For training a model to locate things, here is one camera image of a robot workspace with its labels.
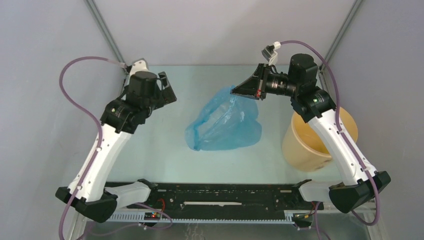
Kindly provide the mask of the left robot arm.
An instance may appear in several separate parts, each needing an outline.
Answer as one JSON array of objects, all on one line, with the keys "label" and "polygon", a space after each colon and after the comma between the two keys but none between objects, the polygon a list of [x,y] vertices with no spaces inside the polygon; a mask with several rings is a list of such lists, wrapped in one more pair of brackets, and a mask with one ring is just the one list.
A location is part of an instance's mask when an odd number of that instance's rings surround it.
[{"label": "left robot arm", "polygon": [[108,103],[100,118],[102,137],[97,138],[83,167],[69,186],[59,187],[55,196],[70,203],[78,213],[104,223],[120,208],[141,203],[153,208],[158,194],[157,185],[139,179],[126,185],[107,187],[106,181],[124,145],[137,127],[146,122],[152,112],[173,103],[177,97],[164,71],[155,74],[148,70],[129,76],[129,85],[120,97]]}]

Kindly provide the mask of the blue plastic trash bag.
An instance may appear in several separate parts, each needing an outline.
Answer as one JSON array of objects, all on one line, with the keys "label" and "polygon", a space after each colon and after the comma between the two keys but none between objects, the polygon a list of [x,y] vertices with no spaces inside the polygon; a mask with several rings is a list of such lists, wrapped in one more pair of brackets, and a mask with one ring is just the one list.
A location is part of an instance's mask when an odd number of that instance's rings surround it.
[{"label": "blue plastic trash bag", "polygon": [[191,150],[234,150],[260,141],[262,125],[258,122],[257,103],[231,94],[234,88],[220,89],[185,129],[184,139]]}]

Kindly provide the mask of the beige plastic trash bin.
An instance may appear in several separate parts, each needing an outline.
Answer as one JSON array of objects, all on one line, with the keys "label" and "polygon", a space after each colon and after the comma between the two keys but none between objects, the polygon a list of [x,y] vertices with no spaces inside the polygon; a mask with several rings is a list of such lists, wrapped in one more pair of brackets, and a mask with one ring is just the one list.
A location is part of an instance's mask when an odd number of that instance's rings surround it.
[{"label": "beige plastic trash bin", "polygon": [[303,172],[317,171],[335,161],[342,173],[359,173],[362,170],[361,165],[346,141],[338,134],[335,114],[330,113],[324,119],[330,122],[312,119],[310,125],[298,113],[293,113],[282,141],[285,160]]}]

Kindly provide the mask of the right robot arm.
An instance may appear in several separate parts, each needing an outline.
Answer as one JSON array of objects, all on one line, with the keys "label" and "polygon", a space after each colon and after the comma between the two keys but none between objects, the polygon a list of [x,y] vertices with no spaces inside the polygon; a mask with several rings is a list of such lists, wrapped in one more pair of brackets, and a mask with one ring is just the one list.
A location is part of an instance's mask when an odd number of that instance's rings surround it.
[{"label": "right robot arm", "polygon": [[314,58],[297,53],[290,59],[288,73],[276,72],[275,66],[258,64],[254,73],[233,88],[233,95],[264,100],[267,94],[290,97],[293,110],[300,115],[324,143],[341,176],[340,183],[304,180],[291,194],[291,204],[304,209],[310,202],[331,202],[342,213],[377,199],[391,182],[387,171],[377,169],[357,147],[337,115],[337,105],[317,86],[318,66]]}]

